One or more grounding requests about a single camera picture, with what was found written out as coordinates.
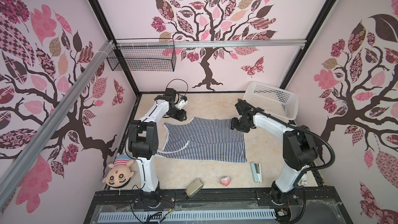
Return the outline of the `blue white striped tank top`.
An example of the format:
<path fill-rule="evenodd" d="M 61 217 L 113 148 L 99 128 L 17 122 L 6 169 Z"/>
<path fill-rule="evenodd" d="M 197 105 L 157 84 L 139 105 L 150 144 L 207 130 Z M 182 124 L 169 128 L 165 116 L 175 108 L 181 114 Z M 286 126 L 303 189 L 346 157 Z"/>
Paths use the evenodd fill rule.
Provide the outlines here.
<path fill-rule="evenodd" d="M 245 163 L 244 133 L 231 126 L 232 119 L 193 117 L 185 124 L 166 122 L 165 145 L 157 155 L 169 159 Z"/>

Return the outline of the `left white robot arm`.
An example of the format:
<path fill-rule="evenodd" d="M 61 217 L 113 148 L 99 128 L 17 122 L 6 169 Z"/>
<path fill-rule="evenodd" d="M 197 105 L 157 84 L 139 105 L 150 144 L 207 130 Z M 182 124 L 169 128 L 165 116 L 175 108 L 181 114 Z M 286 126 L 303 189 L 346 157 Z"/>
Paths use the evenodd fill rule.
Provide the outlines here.
<path fill-rule="evenodd" d="M 159 147 L 158 124 L 164 116 L 185 121 L 187 112 L 183 107 L 187 102 L 185 94 L 180 96 L 176 90 L 166 88 L 163 94 L 154 98 L 147 114 L 129 123 L 126 153 L 138 163 L 141 178 L 140 196 L 145 200 L 161 200 L 159 180 L 155 165 L 151 161 Z"/>

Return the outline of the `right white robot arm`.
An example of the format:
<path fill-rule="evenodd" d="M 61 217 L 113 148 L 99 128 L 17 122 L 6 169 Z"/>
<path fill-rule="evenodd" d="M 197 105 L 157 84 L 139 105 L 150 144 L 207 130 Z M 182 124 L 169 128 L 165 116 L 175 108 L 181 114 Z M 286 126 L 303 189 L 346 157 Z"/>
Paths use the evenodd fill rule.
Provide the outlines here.
<path fill-rule="evenodd" d="M 233 118 L 231 129 L 248 133 L 252 129 L 263 128 L 283 142 L 285 165 L 271 186 L 271 199 L 275 205 L 283 205 L 295 188 L 301 188 L 299 181 L 308 171 L 326 169 L 334 164 L 336 155 L 331 145 L 308 127 L 283 122 L 246 100 L 239 99 L 235 108 L 239 117 Z M 310 167 L 319 157 L 317 140 L 329 151 L 330 160 L 322 166 Z"/>

